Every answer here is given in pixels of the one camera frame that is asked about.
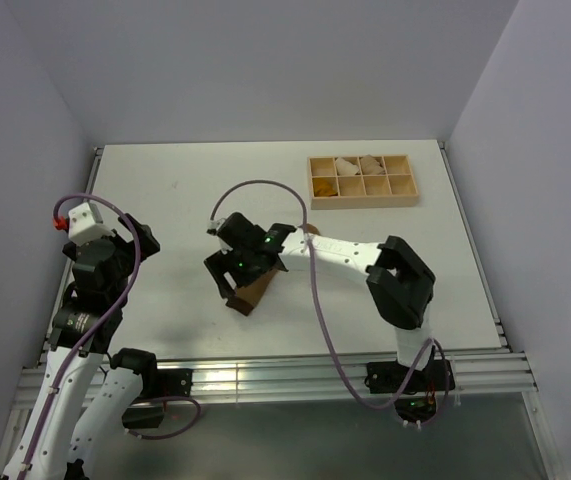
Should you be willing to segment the yellow sock with brown cuff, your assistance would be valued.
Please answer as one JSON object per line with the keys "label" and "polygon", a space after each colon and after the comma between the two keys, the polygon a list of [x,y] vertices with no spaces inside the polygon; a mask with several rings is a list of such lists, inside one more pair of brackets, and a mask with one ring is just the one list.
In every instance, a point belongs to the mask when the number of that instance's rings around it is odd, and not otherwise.
{"label": "yellow sock with brown cuff", "polygon": [[339,195],[334,177],[313,177],[312,191],[315,198],[331,198]]}

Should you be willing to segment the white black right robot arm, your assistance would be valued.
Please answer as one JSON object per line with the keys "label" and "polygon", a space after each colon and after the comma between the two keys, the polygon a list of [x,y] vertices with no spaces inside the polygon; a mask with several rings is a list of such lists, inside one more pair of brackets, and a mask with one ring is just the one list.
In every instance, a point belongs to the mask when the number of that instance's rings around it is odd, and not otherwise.
{"label": "white black right robot arm", "polygon": [[381,318],[395,330],[398,378],[417,390],[433,374],[429,363],[434,273],[402,238],[350,242],[275,223],[265,230],[239,212],[211,220],[207,233],[220,248],[204,260],[220,296],[236,305],[240,291],[274,271],[335,275],[365,285]]}

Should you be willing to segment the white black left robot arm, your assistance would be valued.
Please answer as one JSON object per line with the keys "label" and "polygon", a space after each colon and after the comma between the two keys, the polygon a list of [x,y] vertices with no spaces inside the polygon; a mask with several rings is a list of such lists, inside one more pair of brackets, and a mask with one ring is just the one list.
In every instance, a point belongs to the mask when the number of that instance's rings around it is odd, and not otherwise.
{"label": "white black left robot arm", "polygon": [[61,479],[91,380],[122,319],[140,266],[160,250],[151,229],[128,213],[119,223],[132,238],[107,228],[92,205],[69,212],[71,283],[52,320],[46,371],[22,438],[3,479]]}

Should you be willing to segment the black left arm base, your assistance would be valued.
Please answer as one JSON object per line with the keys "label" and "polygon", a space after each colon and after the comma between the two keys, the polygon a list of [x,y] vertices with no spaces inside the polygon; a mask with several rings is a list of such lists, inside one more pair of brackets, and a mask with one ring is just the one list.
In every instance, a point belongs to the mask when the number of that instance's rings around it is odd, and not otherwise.
{"label": "black left arm base", "polygon": [[[143,390],[127,408],[121,420],[125,430],[142,440],[156,441],[174,438],[189,431],[200,419],[202,407],[191,396],[193,370],[189,368],[161,369],[143,380]],[[158,429],[166,418],[171,403],[190,404],[192,418],[173,432],[149,434]]]}

